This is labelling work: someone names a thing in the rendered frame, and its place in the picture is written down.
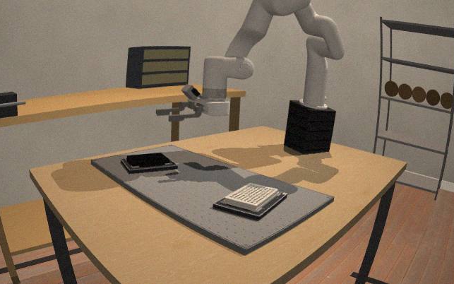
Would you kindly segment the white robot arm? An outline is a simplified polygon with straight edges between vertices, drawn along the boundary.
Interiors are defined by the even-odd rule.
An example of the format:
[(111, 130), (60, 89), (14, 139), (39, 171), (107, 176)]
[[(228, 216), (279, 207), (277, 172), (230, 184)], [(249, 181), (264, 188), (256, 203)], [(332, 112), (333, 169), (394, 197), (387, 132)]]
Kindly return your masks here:
[(327, 16), (316, 14), (310, 2), (311, 0), (253, 0), (225, 57), (205, 58), (202, 95), (189, 84), (181, 91), (194, 101), (198, 97), (226, 98), (227, 78), (244, 80), (253, 75), (254, 65), (247, 59), (247, 55), (251, 48), (265, 37), (273, 16), (288, 16), (294, 13), (302, 30), (309, 35), (306, 40), (304, 98), (299, 103), (312, 109), (326, 110), (326, 58), (343, 58), (345, 48), (335, 22)]

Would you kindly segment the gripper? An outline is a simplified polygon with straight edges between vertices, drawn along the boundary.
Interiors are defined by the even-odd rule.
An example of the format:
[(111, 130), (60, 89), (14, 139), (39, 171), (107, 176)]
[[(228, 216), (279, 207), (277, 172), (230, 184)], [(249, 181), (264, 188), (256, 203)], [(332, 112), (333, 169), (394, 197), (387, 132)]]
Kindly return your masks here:
[(169, 115), (169, 122), (179, 122), (183, 121), (184, 118), (200, 117), (201, 113), (205, 113), (210, 116), (226, 116), (229, 115), (230, 102), (225, 101), (225, 99), (226, 98), (202, 99), (199, 97), (195, 101), (190, 101), (188, 99), (188, 102), (180, 101), (179, 108), (158, 109), (156, 110), (156, 114), (157, 116), (169, 115), (170, 112), (180, 112), (183, 111), (185, 107), (188, 107), (193, 109), (195, 113)]

